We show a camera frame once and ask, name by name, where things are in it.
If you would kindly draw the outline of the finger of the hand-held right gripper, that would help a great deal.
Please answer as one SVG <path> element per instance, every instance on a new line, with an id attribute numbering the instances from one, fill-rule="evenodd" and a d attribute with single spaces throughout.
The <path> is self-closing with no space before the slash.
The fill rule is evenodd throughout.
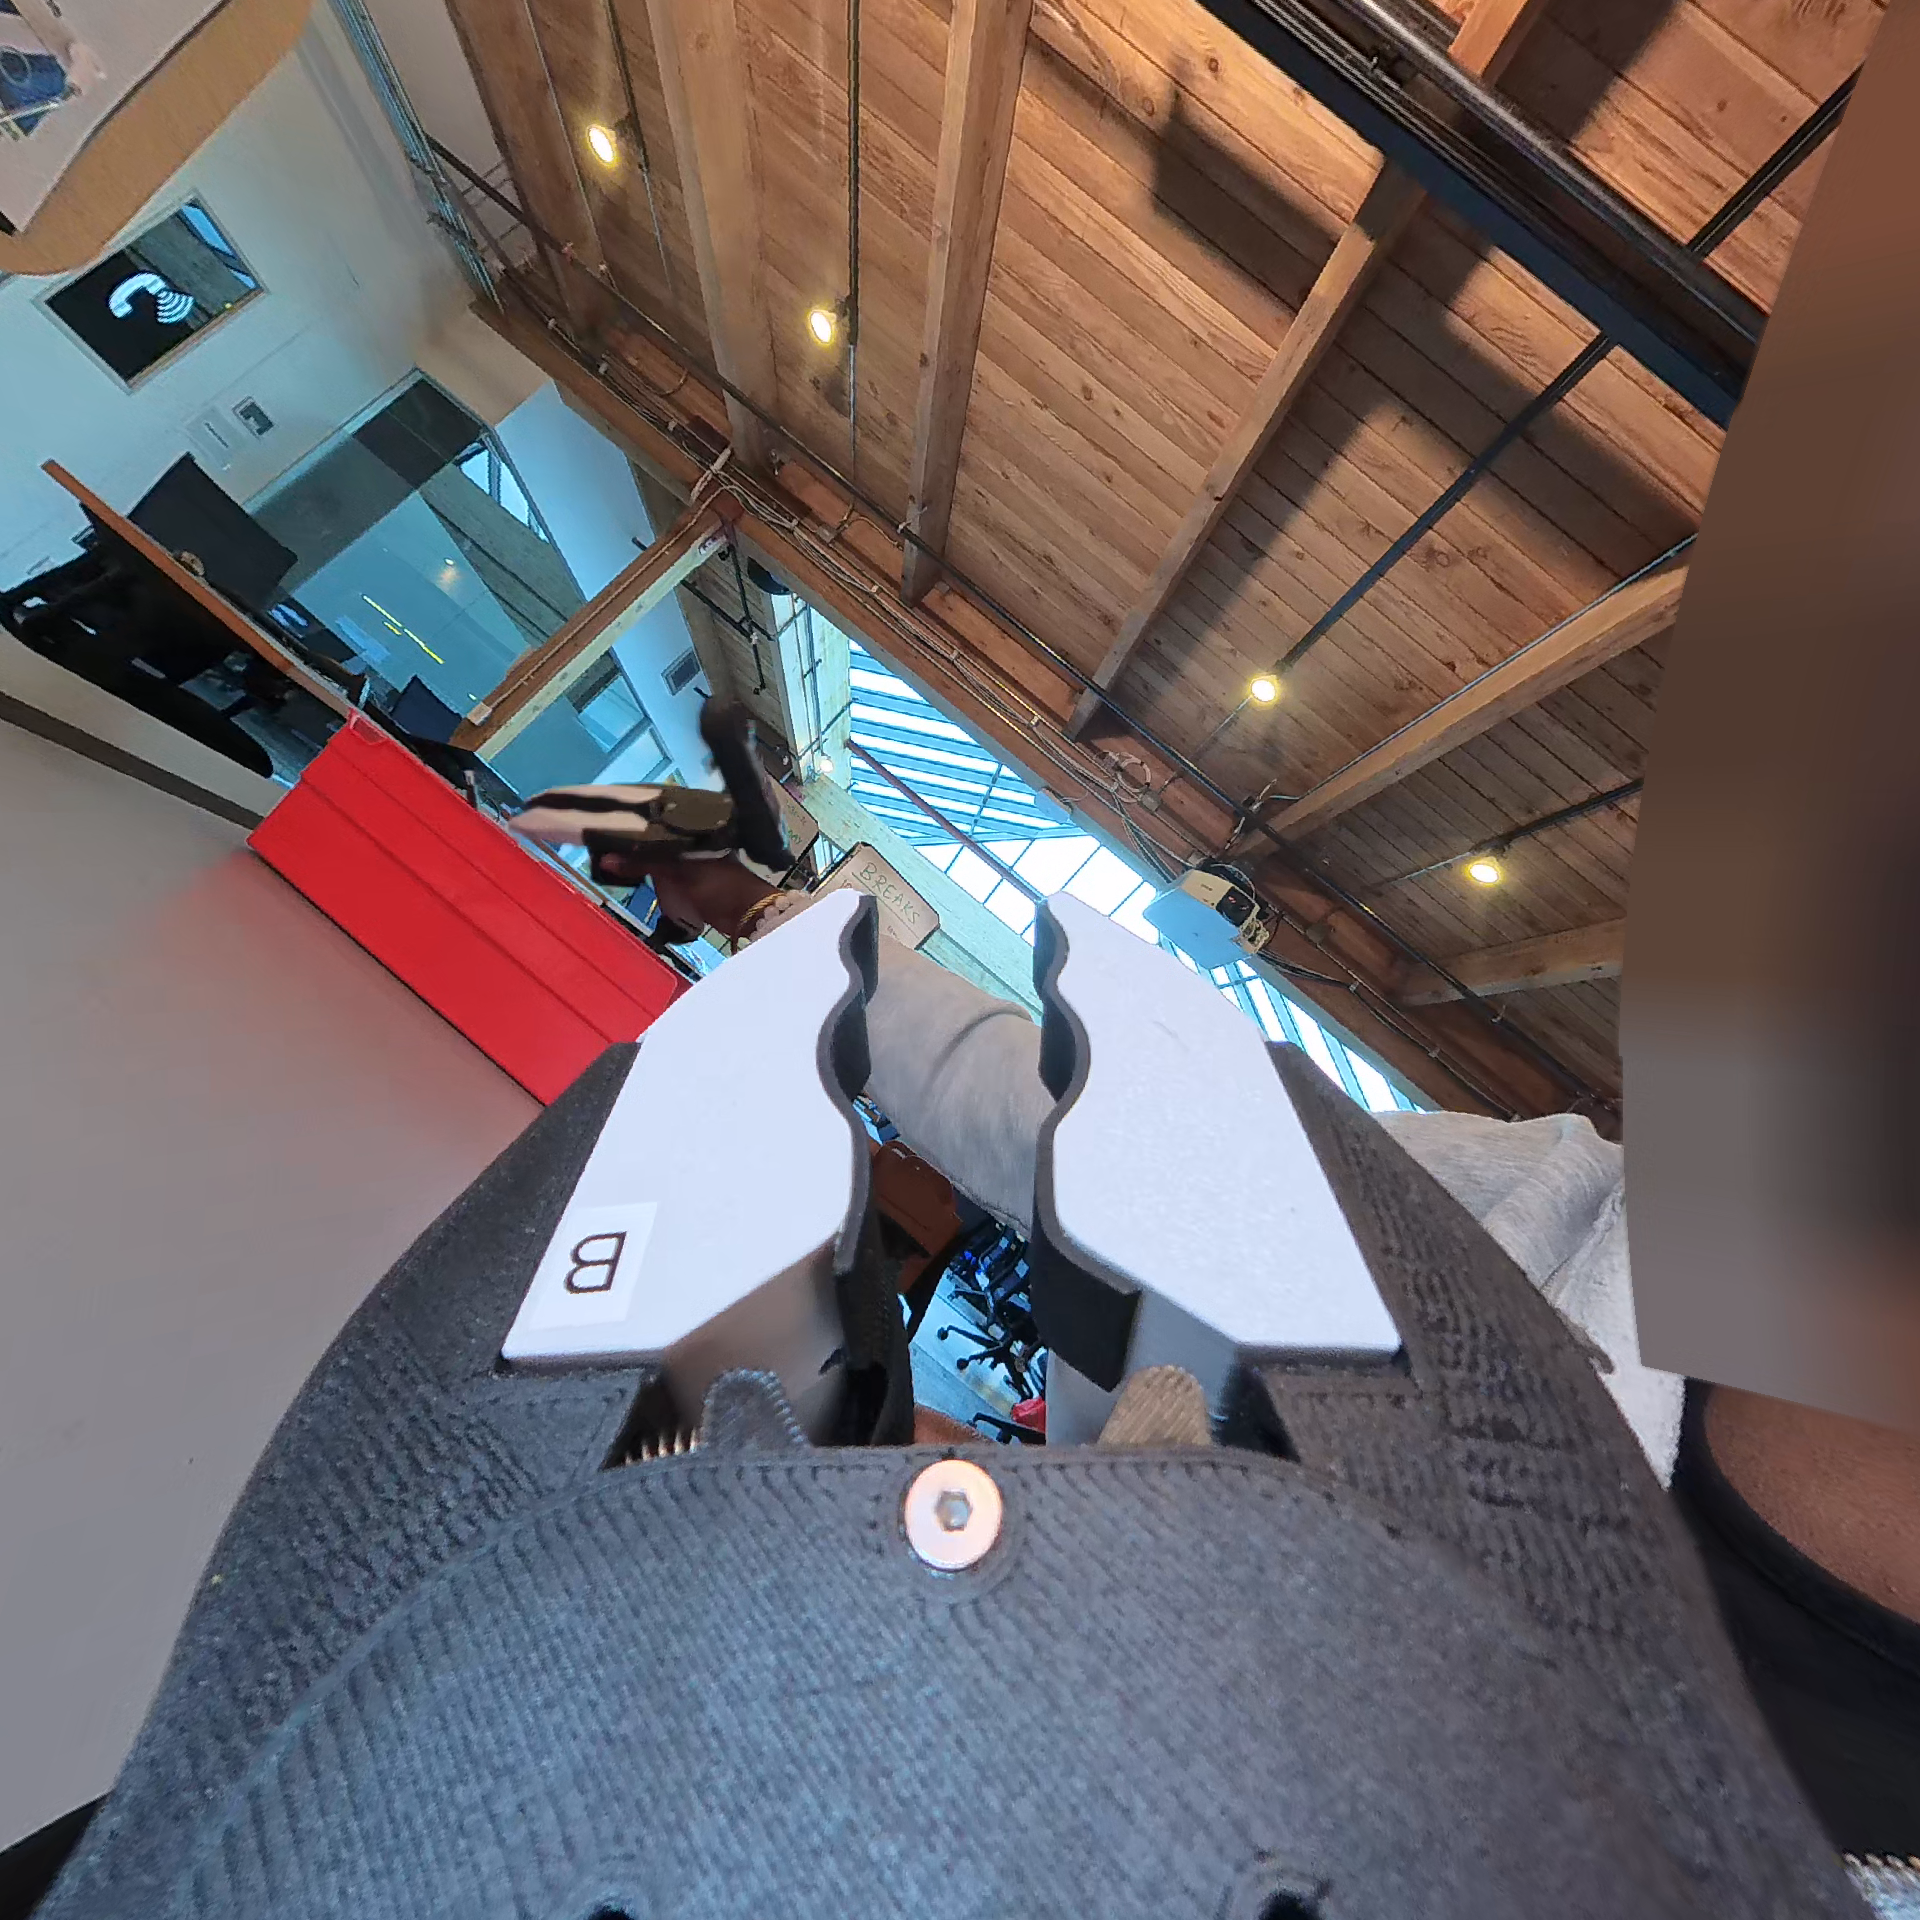
<path id="1" fill-rule="evenodd" d="M 592 833 L 645 843 L 657 840 L 655 814 L 664 793 L 664 785 L 548 786 L 518 805 L 511 828 L 548 845 L 583 845 Z"/>

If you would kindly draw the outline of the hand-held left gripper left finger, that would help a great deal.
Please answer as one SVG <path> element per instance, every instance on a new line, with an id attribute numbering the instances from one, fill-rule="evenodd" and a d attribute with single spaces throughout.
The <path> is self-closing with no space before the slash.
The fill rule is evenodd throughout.
<path id="1" fill-rule="evenodd" d="M 849 1356 L 836 1281 L 868 1205 L 853 1100 L 878 947 L 871 897 L 819 897 L 647 1028 L 505 1362 L 827 1379 Z"/>

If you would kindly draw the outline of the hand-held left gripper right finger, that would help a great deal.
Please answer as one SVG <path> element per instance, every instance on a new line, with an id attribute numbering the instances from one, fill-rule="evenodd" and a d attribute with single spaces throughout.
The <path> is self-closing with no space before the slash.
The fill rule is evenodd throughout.
<path id="1" fill-rule="evenodd" d="M 1257 1024 L 1070 893 L 1040 908 L 1036 962 L 1047 1441 L 1095 1443 L 1161 1365 L 1212 1418 L 1257 1365 L 1392 1371 L 1400 1333 Z"/>

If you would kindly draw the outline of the red plastic bin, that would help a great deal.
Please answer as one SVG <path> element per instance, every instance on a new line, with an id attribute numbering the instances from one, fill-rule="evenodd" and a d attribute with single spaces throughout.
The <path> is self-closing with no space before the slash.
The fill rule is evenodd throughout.
<path id="1" fill-rule="evenodd" d="M 687 982 L 596 893 L 344 722 L 251 851 L 528 1096 L 561 1096 Z"/>

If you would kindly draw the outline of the person's right forearm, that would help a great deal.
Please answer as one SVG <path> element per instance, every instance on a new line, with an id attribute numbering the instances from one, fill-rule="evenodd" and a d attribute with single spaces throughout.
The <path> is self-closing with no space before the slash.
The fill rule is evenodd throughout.
<path id="1" fill-rule="evenodd" d="M 861 1019 L 880 1114 L 960 1194 L 1029 1230 L 1038 1134 L 1053 1108 L 1040 1027 L 886 932 Z"/>

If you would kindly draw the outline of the person's right hand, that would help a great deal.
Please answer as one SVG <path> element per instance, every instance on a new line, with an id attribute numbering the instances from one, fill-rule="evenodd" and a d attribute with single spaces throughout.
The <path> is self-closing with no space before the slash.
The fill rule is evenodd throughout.
<path id="1" fill-rule="evenodd" d="M 653 864 L 648 884 L 663 923 L 693 940 L 712 928 L 728 942 L 745 942 L 766 917 L 780 917 L 800 898 L 737 858 L 663 859 Z"/>

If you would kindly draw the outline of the handwritten whiteboard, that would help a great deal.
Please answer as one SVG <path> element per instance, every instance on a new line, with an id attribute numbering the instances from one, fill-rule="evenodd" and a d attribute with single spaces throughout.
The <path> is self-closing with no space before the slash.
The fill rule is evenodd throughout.
<path id="1" fill-rule="evenodd" d="M 878 905 L 880 928 L 902 949 L 923 949 L 941 928 L 937 908 L 872 845 L 854 845 L 833 869 L 831 884 L 871 897 Z"/>

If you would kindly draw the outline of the row of black office chairs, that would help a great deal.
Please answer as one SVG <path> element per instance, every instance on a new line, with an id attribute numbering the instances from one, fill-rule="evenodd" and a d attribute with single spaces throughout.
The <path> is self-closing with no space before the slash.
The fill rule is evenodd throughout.
<path id="1" fill-rule="evenodd" d="M 961 1205 L 958 1234 L 900 1281 L 916 1400 L 991 1443 L 1043 1445 L 1047 1352 L 1019 1230 Z"/>

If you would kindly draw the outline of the white ceiling projector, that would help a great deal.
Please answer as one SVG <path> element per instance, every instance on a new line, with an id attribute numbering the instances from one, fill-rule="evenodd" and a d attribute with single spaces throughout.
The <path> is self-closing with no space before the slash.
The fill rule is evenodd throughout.
<path id="1" fill-rule="evenodd" d="M 1203 972 L 1230 969 L 1268 940 L 1254 884 L 1224 861 L 1190 867 L 1145 902 L 1143 918 Z"/>

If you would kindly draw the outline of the black office chair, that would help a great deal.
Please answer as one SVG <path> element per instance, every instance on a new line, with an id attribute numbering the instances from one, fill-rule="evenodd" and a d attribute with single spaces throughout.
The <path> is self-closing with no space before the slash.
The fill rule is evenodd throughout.
<path id="1" fill-rule="evenodd" d="M 272 777 L 269 752 L 183 691 L 227 661 L 237 638 L 144 566 L 80 558 L 3 593 L 5 627 L 37 653 L 126 704 Z"/>

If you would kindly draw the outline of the white instruction sign stand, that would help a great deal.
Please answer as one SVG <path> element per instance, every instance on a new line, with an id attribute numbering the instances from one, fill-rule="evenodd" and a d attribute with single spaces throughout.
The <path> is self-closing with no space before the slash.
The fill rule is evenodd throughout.
<path id="1" fill-rule="evenodd" d="M 116 107 L 100 58 L 60 4 L 3 4 L 3 232 L 19 234 Z"/>

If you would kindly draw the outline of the wooden support post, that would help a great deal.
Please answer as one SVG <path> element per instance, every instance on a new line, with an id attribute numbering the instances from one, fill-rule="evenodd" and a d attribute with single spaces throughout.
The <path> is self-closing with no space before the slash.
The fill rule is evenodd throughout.
<path id="1" fill-rule="evenodd" d="M 741 506 L 731 494 L 689 506 L 632 564 L 468 708 L 454 728 L 454 749 L 489 755 L 508 748 L 592 669 L 617 641 L 664 602 L 693 570 L 731 542 Z"/>

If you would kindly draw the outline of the phone symbol wall sign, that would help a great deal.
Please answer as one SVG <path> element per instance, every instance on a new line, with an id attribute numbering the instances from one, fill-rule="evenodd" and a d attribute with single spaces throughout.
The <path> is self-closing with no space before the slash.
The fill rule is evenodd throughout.
<path id="1" fill-rule="evenodd" d="M 265 285 L 203 198 L 183 198 L 37 306 L 133 389 Z"/>

